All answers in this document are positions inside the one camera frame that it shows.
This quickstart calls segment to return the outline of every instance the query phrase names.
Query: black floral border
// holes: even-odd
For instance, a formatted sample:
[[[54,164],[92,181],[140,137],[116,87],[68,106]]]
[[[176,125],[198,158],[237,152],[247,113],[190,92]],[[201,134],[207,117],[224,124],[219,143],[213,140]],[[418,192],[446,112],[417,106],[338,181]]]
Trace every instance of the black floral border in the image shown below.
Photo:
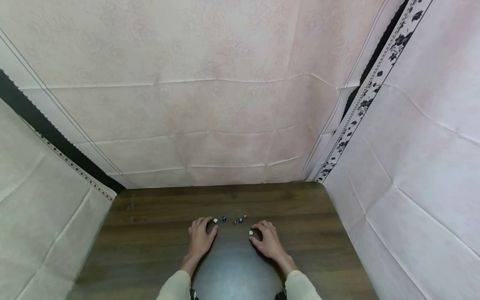
[[[361,87],[363,92],[357,94],[356,99],[354,100],[355,105],[350,106],[348,118],[344,118],[338,127],[338,138],[334,142],[330,142],[328,146],[330,151],[328,152],[322,166],[313,177],[313,181],[323,183],[328,174],[330,174],[334,166],[337,164],[338,159],[348,145],[353,133],[365,116],[365,113],[375,99],[378,91],[400,57],[400,54],[403,52],[403,49],[412,37],[432,1],[433,0],[409,1],[404,10],[403,16],[396,25],[396,29],[390,36],[381,56],[377,59],[375,67],[370,71],[370,78],[363,83]]]

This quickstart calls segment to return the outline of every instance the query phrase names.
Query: crease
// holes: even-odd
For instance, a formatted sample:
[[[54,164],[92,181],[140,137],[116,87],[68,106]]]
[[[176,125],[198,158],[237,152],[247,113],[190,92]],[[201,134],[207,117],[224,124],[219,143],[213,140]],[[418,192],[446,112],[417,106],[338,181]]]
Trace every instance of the crease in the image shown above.
[[[293,157],[293,158],[276,161],[276,162],[274,162],[274,163],[267,164],[267,166],[274,166],[274,165],[278,165],[278,164],[283,164],[283,163],[289,162],[289,161],[291,161],[291,160],[294,160],[294,159],[297,159],[297,158],[300,158],[300,157],[301,157],[301,156],[296,156],[296,157]]]
[[[40,164],[44,159],[45,159],[45,155],[41,155],[37,158],[36,164],[33,166],[33,168],[20,180],[20,182],[15,187],[13,187],[8,192],[8,194],[6,194],[2,199],[0,199],[0,204],[3,202],[3,200],[7,199],[14,191],[16,191],[21,185],[25,183],[25,181],[27,181],[30,178],[30,176],[33,174],[33,172],[35,172],[38,166],[40,166]]]
[[[123,175],[132,175],[132,174],[142,174],[142,173],[154,173],[154,172],[162,172],[162,171],[176,171],[176,170],[184,170],[185,167],[181,168],[164,168],[164,169],[153,169],[147,171],[134,171],[134,172],[122,172]],[[110,175],[121,175],[119,173],[109,173]]]
[[[435,121],[434,119],[432,119],[427,113],[425,113],[419,106],[417,103],[415,103],[415,101],[413,101],[413,99],[410,97],[409,94],[407,94],[402,88],[400,88],[399,86],[396,86],[396,85],[393,85],[393,84],[389,84],[389,83],[384,83],[385,85],[391,87],[391,88],[394,88],[396,89],[403,97],[405,97],[408,101],[410,101],[413,106],[415,106],[415,108],[424,116],[426,117],[428,120],[430,120],[431,122],[433,122],[434,124],[452,132],[453,134],[457,135],[458,137],[460,137],[461,139],[463,140],[467,140],[468,142],[471,142],[472,144],[476,145],[476,146],[480,146],[480,143],[477,142],[477,141],[474,141],[472,140],[471,138],[469,137],[466,137],[464,135],[462,135],[461,133],[459,132],[456,132],[455,130],[449,128],[448,126],[445,126],[437,121]]]
[[[382,167],[382,170],[385,172],[385,174],[387,175],[388,179],[393,183],[392,178],[391,178],[390,175],[388,174],[387,170],[385,170],[385,167],[383,166],[382,162],[380,161],[380,159],[378,158],[377,154],[376,154],[375,151],[373,150],[372,144],[370,144],[370,142],[367,140],[367,138],[366,138],[364,135],[361,135],[361,136],[362,136],[362,138],[367,142],[367,145],[370,147],[370,150],[372,151],[373,156],[375,156],[375,159],[378,161],[378,163],[379,163],[380,166]]]
[[[422,210],[424,213],[426,213],[430,218],[432,218],[434,221],[436,221],[440,226],[445,228],[448,232],[450,232],[457,240],[460,241],[461,244],[463,244],[467,249],[469,249],[479,260],[480,260],[480,255],[475,252],[470,246],[468,246],[464,241],[461,240],[452,230],[450,230],[445,224],[437,220],[434,216],[432,216],[426,209],[424,209],[420,204],[415,202],[410,196],[407,195],[401,188],[396,186],[394,183],[392,183],[394,187],[396,187],[402,194],[404,194],[410,201],[412,201],[413,204],[415,204],[420,210]]]
[[[251,166],[187,166],[187,168],[254,168],[254,167],[265,167],[266,164],[256,164]]]
[[[406,269],[402,266],[402,264],[398,261],[398,259],[393,255],[393,253],[390,251],[390,249],[388,249],[387,245],[385,244],[385,242],[382,240],[382,238],[380,237],[380,235],[378,234],[378,232],[375,230],[375,228],[373,227],[372,223],[370,222],[370,220],[368,219],[367,216],[365,216],[365,220],[367,220],[367,223],[368,225],[370,226],[370,228],[373,230],[373,232],[375,233],[375,235],[378,237],[378,239],[380,240],[380,242],[382,242],[383,246],[387,249],[388,253],[393,257],[393,259],[395,260],[395,262],[397,263],[398,266],[400,266],[400,268],[402,269],[402,271],[407,275],[407,277],[410,279],[410,281],[413,283],[413,285],[417,288],[417,290],[420,292],[420,294],[423,295],[423,297],[426,299],[426,300],[430,300],[430,298],[428,298],[425,293],[420,289],[420,287],[417,285],[417,283],[415,283],[415,281],[413,280],[413,278],[411,277],[410,274],[408,274],[408,272],[406,271]]]
[[[70,225],[70,223],[72,222],[72,220],[75,218],[75,216],[78,214],[78,212],[80,211],[80,209],[83,207],[86,199],[88,199],[88,196],[90,195],[90,192],[93,190],[93,188],[90,186],[89,189],[87,190],[87,192],[85,193],[85,195],[83,196],[82,198],[82,201],[80,202],[80,204],[78,205],[77,209],[75,210],[75,212],[72,214],[72,216],[70,217],[70,219],[68,220],[67,224],[63,227],[62,231],[58,234],[58,236],[55,238],[55,240],[52,242],[52,244],[50,245],[50,248],[48,249],[47,251],[47,254],[45,254],[45,256],[43,257],[43,260],[42,260],[42,264],[40,265],[40,267],[38,267],[38,269],[35,271],[35,273],[33,273],[26,281],[26,283],[24,284],[24,286],[22,287],[22,291],[20,292],[20,294],[18,294],[16,297],[15,297],[15,300],[18,300],[26,291],[27,287],[30,285],[30,283],[32,282],[33,278],[38,274],[38,271],[40,271],[40,269],[44,266],[45,264],[45,261],[47,260],[48,258],[48,255],[51,253],[53,247],[55,246],[55,243],[60,239],[60,237],[62,236],[62,234],[65,232],[66,228],[68,228],[68,226]]]
[[[288,126],[286,128],[278,129],[285,130],[292,127],[297,126],[298,124]],[[108,143],[108,142],[125,142],[125,141],[136,141],[136,140],[150,140],[150,139],[157,139],[160,137],[168,137],[168,136],[175,136],[175,135],[185,135],[185,134],[194,134],[194,133],[209,133],[209,132],[216,132],[216,133],[224,133],[224,134],[261,134],[261,133],[272,133],[273,131],[265,131],[265,132],[223,132],[223,131],[216,131],[216,130],[203,130],[203,131],[195,131],[195,132],[186,132],[186,133],[174,133],[174,134],[164,134],[159,136],[150,136],[150,137],[139,137],[139,138],[132,138],[132,139],[120,139],[120,140],[107,140],[107,141],[94,141],[95,144],[101,143]],[[90,142],[82,142],[82,143],[75,143],[74,145],[83,145],[83,144],[90,144]]]
[[[444,225],[442,222],[440,222],[439,220],[437,220],[435,217],[433,217],[429,212],[427,212],[426,209],[424,209],[422,206],[420,206],[417,202],[415,202],[410,196],[407,195],[407,193],[405,193],[401,188],[399,188],[392,180],[392,178],[388,175],[387,171],[385,170],[383,164],[381,163],[380,159],[377,157],[375,151],[373,150],[372,148],[372,145],[368,142],[367,138],[365,138],[363,135],[362,137],[365,139],[365,141],[367,142],[367,144],[369,145],[370,149],[372,150],[372,153],[373,155],[375,156],[375,158],[377,159],[377,161],[380,163],[380,166],[382,166],[382,169],[384,170],[385,174],[387,175],[387,177],[389,178],[390,182],[392,183],[392,186],[396,187],[399,191],[402,192],[402,194],[404,194],[408,199],[410,199],[410,201],[412,201],[416,206],[418,206],[423,212],[425,212],[428,216],[430,216],[433,220],[435,220],[438,224],[440,224],[442,227],[444,227],[447,231],[449,231],[453,236],[455,236],[462,244],[464,244],[468,249],[470,249],[470,251],[472,251],[472,253],[474,253],[479,259],[480,259],[480,255],[475,251],[473,250],[470,246],[468,246],[464,241],[461,240],[461,238],[459,238],[453,231],[451,231],[446,225]],[[375,204],[377,204],[380,200],[378,200],[377,202],[375,202],[372,207],[370,207],[369,211],[375,206]]]
[[[360,204],[361,209],[363,210],[363,213],[365,214],[365,217],[367,215],[367,212],[365,211],[365,208],[363,208],[363,205],[360,202],[360,197],[357,194],[357,191],[355,190],[355,187],[353,186],[352,179],[350,178],[350,175],[348,174],[348,170],[345,168],[345,174],[347,175],[348,181],[350,182],[350,186],[352,187],[353,193],[355,194],[355,198],[357,199],[357,202]]]
[[[281,82],[281,81],[289,81],[292,79],[295,79],[297,77],[301,76],[311,76],[319,81],[323,82],[324,84],[328,85],[329,87],[332,87],[334,89],[344,89],[348,87],[357,87],[358,84],[353,84],[353,85],[348,85],[347,86],[334,86],[333,84],[327,82],[326,80],[322,79],[320,76],[317,76],[313,73],[301,73],[297,74],[294,76],[291,76],[289,78],[284,78],[284,79],[274,79],[274,80],[265,80],[265,81],[248,81],[248,80],[234,80],[234,79],[221,79],[221,78],[205,78],[205,79],[191,79],[191,80],[172,80],[172,81],[161,81],[161,82],[156,82],[156,83],[137,83],[137,84],[105,84],[105,85],[83,85],[83,86],[49,86],[49,90],[53,89],[80,89],[80,88],[113,88],[113,87],[142,87],[142,86],[155,86],[158,84],[182,84],[182,83],[195,83],[195,82],[208,82],[208,81],[225,81],[225,82],[234,82],[234,83],[245,83],[245,84],[268,84],[268,83],[275,83],[275,82]],[[33,88],[33,87],[23,87],[21,90],[23,91],[29,91],[29,90],[38,90],[42,88]]]
[[[130,174],[154,173],[154,172],[162,172],[162,171],[183,170],[183,169],[186,169],[186,168],[255,168],[255,167],[269,167],[269,166],[274,166],[274,165],[286,163],[286,162],[289,162],[289,161],[291,161],[291,160],[294,160],[294,159],[297,159],[297,158],[300,158],[300,157],[302,157],[302,156],[296,156],[296,157],[293,157],[293,158],[284,159],[284,160],[277,161],[277,162],[274,162],[274,163],[271,163],[271,164],[263,164],[263,163],[262,163],[262,164],[255,164],[255,165],[251,165],[251,166],[201,166],[201,165],[190,165],[190,166],[183,167],[183,168],[165,168],[165,169],[155,169],[155,170],[148,170],[148,171],[123,172],[123,174],[124,174],[124,175],[130,175]],[[118,174],[118,173],[109,173],[108,175],[110,176],[110,175],[120,175],[120,174]]]

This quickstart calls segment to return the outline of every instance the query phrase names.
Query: white sleeve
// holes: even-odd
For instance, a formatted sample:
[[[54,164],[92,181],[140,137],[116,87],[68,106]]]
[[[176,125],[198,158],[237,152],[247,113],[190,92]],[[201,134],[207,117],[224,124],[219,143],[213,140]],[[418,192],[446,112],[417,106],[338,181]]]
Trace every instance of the white sleeve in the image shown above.
[[[300,271],[292,271],[285,281],[288,300],[322,300],[310,282]]]
[[[190,275],[177,271],[162,286],[156,300],[190,300]]]

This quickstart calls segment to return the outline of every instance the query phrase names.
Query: person's right hand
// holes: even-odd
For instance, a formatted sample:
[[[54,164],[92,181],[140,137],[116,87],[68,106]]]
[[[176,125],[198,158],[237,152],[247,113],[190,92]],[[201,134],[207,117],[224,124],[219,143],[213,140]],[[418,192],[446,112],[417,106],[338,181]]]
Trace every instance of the person's right hand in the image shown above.
[[[254,237],[249,237],[249,240],[263,255],[276,261],[282,269],[283,274],[285,274],[285,277],[288,276],[290,272],[298,270],[292,257],[283,249],[280,237],[272,222],[263,220],[252,225],[252,228],[260,230],[263,239],[259,241]]]
[[[251,236],[249,240],[263,255],[277,261],[281,256],[287,254],[283,249],[280,237],[278,237],[278,233],[272,222],[263,220],[252,225],[252,228],[262,232],[262,241]]]

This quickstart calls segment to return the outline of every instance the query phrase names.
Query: wooden table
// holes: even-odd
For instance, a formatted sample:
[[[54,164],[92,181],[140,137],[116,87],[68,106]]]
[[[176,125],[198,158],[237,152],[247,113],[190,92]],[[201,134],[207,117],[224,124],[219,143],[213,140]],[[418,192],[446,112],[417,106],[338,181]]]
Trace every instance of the wooden table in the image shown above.
[[[244,214],[243,223],[233,225]],[[200,300],[268,300],[282,290],[285,279],[278,267],[248,241],[250,226],[263,219],[276,226],[285,249],[324,300],[377,299],[323,185],[316,182],[125,190],[115,199],[70,299],[154,300],[178,270],[188,249],[187,229],[199,216],[219,220],[212,249],[193,277]]]

